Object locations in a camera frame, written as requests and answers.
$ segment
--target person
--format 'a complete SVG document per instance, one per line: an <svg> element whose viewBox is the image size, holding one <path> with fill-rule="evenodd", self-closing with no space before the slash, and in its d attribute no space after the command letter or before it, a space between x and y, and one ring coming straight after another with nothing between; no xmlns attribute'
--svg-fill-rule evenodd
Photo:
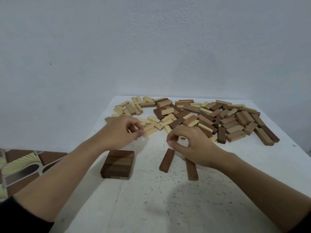
<svg viewBox="0 0 311 233"><path fill-rule="evenodd" d="M121 149L143 134L138 119L125 115L114 118L44 175L4 201L0 205L0 219L9 223L10 231L49 232L57 214L99 155ZM179 136L188 139L188 147L177 143ZM227 175L281 231L311 231L311 198L234 153L222 150L199 128L177 126L168 134L167 143L196 164Z"/></svg>

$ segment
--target white wall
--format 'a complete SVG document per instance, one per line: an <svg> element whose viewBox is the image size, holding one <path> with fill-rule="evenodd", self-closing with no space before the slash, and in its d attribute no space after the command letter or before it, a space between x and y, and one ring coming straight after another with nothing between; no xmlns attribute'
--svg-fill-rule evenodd
<svg viewBox="0 0 311 233"><path fill-rule="evenodd" d="M75 134L74 147L113 95L140 94L251 99L308 152L310 9L311 0L0 0L0 127L13 129L0 145L46 147L49 133L60 147Z"/></svg>

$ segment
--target black sleeve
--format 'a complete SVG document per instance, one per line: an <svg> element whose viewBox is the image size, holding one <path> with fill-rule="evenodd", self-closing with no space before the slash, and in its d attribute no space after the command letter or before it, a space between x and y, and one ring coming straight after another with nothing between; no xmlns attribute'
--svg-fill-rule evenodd
<svg viewBox="0 0 311 233"><path fill-rule="evenodd" d="M289 231L289 233L297 233L297 232L311 232L311 212L305 216L304 219L298 223L293 229Z"/></svg>
<svg viewBox="0 0 311 233"><path fill-rule="evenodd" d="M24 209L13 197L0 204L0 219L12 232L49 232L53 222L46 222Z"/></svg>

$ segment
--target white table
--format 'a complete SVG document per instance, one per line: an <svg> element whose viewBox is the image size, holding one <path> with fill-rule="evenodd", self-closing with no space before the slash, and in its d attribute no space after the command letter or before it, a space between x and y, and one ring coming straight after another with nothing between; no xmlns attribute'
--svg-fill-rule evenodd
<svg viewBox="0 0 311 233"><path fill-rule="evenodd" d="M115 96L88 137L106 124L104 118L114 113L115 105L126 100L131 101L131 97ZM253 133L233 143L216 144L311 196L311 159L307 154L252 101L223 100L259 110L262 120L281 141L265 146ZM140 117L154 115L153 109L143 108ZM177 155L167 174L159 171L169 147L166 135L163 129L124 148L134 150L136 156L130 180L102 179L99 172L107 152L103 153L60 212L51 232L278 232L222 173L197 166L199 181L188 181L185 162Z"/></svg>

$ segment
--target person's right hand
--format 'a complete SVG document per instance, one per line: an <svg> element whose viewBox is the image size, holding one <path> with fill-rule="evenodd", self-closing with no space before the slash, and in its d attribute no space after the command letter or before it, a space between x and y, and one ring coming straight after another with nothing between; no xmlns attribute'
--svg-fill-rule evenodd
<svg viewBox="0 0 311 233"><path fill-rule="evenodd" d="M188 139L188 147L177 143L179 136ZM205 167L218 169L223 162L235 155L214 144L198 127L177 126L167 135L166 141L187 159Z"/></svg>

